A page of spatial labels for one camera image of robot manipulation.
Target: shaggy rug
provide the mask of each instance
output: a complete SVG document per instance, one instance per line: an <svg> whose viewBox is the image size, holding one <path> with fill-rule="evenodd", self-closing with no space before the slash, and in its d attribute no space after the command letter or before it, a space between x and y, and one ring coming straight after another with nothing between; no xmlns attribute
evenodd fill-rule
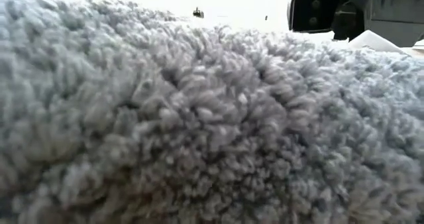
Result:
<svg viewBox="0 0 424 224"><path fill-rule="evenodd" d="M424 60L0 0L4 223L418 223Z"/></svg>

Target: fluffy carpet fibers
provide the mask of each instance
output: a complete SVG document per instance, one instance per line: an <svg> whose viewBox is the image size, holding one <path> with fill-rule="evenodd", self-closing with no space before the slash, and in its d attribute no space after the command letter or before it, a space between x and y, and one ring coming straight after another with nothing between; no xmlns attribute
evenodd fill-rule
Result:
<svg viewBox="0 0 424 224"><path fill-rule="evenodd" d="M0 0L3 222L417 223L424 61Z"/></svg>

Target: gray shag rug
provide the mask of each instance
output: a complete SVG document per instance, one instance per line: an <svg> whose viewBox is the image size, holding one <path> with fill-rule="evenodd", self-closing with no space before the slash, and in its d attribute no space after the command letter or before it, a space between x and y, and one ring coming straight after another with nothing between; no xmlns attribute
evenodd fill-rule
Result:
<svg viewBox="0 0 424 224"><path fill-rule="evenodd" d="M0 0L4 223L419 223L424 61Z"/></svg>

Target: carpet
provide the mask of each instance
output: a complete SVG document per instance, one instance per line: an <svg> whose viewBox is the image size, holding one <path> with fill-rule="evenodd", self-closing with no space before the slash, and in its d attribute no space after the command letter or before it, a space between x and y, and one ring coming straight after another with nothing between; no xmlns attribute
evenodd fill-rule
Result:
<svg viewBox="0 0 424 224"><path fill-rule="evenodd" d="M2 221L418 223L424 60L0 0Z"/></svg>

